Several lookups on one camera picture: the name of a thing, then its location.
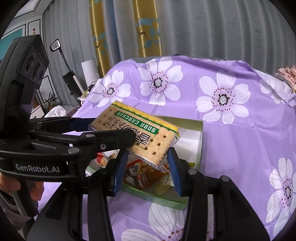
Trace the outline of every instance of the blue gripper pad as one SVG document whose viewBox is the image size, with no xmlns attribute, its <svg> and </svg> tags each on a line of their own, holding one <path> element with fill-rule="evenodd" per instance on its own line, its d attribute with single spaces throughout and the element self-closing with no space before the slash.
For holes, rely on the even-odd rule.
<svg viewBox="0 0 296 241">
<path fill-rule="evenodd" d="M 181 196 L 183 193 L 181 176 L 176 164 L 177 161 L 180 163 L 180 159 L 178 158 L 174 148 L 169 148 L 167 159 L 168 159 L 168 165 L 170 167 L 170 173 L 172 175 L 172 179 L 174 182 L 175 190 L 179 194 L 179 196 Z"/>
<path fill-rule="evenodd" d="M 113 194 L 114 196 L 119 192 L 121 188 L 121 184 L 124 177 L 124 172 L 126 170 L 126 165 L 128 162 L 128 150 L 125 149 L 122 158 L 119 161 L 119 164 L 116 169 L 115 177 L 114 177 L 114 186 L 113 186 Z"/>
</svg>

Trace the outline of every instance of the curtain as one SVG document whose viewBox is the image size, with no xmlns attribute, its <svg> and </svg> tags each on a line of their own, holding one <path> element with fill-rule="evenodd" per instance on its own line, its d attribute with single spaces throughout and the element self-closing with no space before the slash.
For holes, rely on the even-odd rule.
<svg viewBox="0 0 296 241">
<path fill-rule="evenodd" d="M 295 35 L 268 0 L 89 1 L 102 75 L 121 60 L 173 54 L 244 60 L 272 75 L 296 62 Z"/>
<path fill-rule="evenodd" d="M 44 45 L 49 57 L 49 71 L 61 103 L 77 106 L 70 95 L 63 75 L 68 69 L 59 53 L 51 52 L 49 46 L 59 39 L 65 58 L 79 79 L 82 87 L 87 88 L 81 62 L 96 58 L 93 48 L 87 0 L 54 0 L 43 14 Z"/>
</svg>

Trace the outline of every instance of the cardboard box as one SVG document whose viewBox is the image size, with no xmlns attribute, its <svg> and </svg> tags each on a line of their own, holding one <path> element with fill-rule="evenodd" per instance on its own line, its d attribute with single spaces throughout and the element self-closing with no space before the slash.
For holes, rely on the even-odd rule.
<svg viewBox="0 0 296 241">
<path fill-rule="evenodd" d="M 174 145 L 174 148 L 180 159 L 193 163 L 194 168 L 199 169 L 202 152 L 203 122 L 163 116 L 158 117 L 186 129 L 181 139 Z M 158 196 L 156 187 L 159 182 L 160 180 L 144 191 L 123 183 L 121 190 L 149 202 L 174 209 L 185 210 L 187 208 L 188 197 L 180 197 L 174 187 L 169 187 L 164 194 Z"/>
</svg>

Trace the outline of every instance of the yellow stripe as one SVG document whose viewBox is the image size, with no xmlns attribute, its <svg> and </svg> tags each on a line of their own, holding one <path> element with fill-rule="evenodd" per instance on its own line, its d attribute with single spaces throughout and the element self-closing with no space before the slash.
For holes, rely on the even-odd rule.
<svg viewBox="0 0 296 241">
<path fill-rule="evenodd" d="M 96 58 L 99 70 L 104 76 L 111 68 L 108 48 L 106 48 L 106 34 L 104 25 L 104 13 L 103 13 L 103 2 L 89 0 L 90 3 L 90 20 L 91 30 L 93 34 L 94 48 L 96 52 Z"/>
<path fill-rule="evenodd" d="M 160 126 L 171 129 L 172 131 L 174 131 L 176 133 L 177 137 L 180 137 L 178 127 L 176 127 L 176 126 L 174 126 L 174 125 L 172 125 L 172 124 L 170 124 L 170 123 L 168 123 L 168 122 L 166 122 L 164 120 L 161 120 L 161 119 L 159 119 L 159 118 L 157 118 L 155 116 L 149 115 L 149 114 L 147 114 L 147 113 L 145 113 L 145 112 L 143 112 L 141 110 L 138 110 L 138 109 L 136 109 L 134 107 L 131 107 L 131 106 L 126 105 L 124 103 L 121 103 L 119 101 L 113 102 L 112 105 L 120 107 L 120 108 L 122 108 L 122 109 L 124 109 L 126 111 L 135 113 L 137 115 L 140 115 L 140 116 L 142 116 L 142 117 L 144 117 L 144 118 L 146 118 L 148 120 L 151 120 L 153 122 L 158 123 Z"/>
<path fill-rule="evenodd" d="M 133 0 L 140 57 L 161 56 L 155 0 Z"/>
</svg>

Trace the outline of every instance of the white plastic bag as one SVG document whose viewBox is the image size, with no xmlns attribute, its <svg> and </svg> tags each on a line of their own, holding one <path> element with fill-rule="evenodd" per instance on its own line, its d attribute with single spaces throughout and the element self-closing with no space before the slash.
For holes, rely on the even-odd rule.
<svg viewBox="0 0 296 241">
<path fill-rule="evenodd" d="M 66 110 L 60 106 L 57 105 L 56 107 L 53 107 L 44 117 L 60 117 L 60 116 L 67 116 Z"/>
</svg>

